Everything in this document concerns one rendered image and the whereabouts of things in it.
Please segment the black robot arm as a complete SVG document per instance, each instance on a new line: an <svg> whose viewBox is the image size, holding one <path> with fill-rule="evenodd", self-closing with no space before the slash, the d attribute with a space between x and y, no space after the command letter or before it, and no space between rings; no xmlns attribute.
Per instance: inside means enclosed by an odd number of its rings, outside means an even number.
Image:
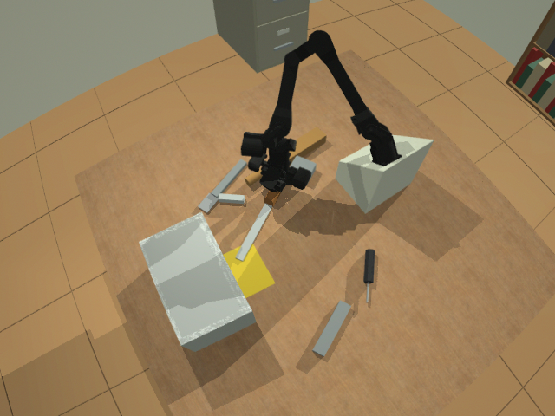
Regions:
<svg viewBox="0 0 555 416"><path fill-rule="evenodd" d="M349 78L337 53L330 35L326 31L316 30L310 34L309 41L297 47L284 57L282 76L276 108L271 117L269 128L264 134L245 132L241 146L242 156L262 158L269 148L269 157L277 163L285 162L290 152L296 151L297 141L285 138L292 127L291 102L297 79L298 64L315 54L329 68L337 84L344 93L355 116L350 117L358 135L371 140L370 151L372 163L386 166L401 157L397 153L394 138L388 127L378 121L363 103ZM287 175L281 168L269 163L268 170L260 179L260 184L272 192L281 192L285 187Z"/></svg>

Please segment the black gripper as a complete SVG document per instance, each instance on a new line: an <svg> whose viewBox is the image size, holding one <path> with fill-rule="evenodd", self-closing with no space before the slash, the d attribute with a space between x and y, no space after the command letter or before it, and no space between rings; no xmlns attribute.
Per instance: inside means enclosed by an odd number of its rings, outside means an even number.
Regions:
<svg viewBox="0 0 555 416"><path fill-rule="evenodd" d="M291 163L289 158L282 163L274 162L270 159L270 157L266 161L264 160L265 158L267 158L266 154L263 154L262 158L251 157L247 164L248 168L254 172L258 172L259 167L262 166L261 174L264 175L265 171L268 170L269 163L271 163L277 169L281 168L285 171L287 179L284 182L286 185L293 185L301 190L305 189L311 177L311 170L305 169L301 166L298 169L294 166L289 167Z"/></svg>

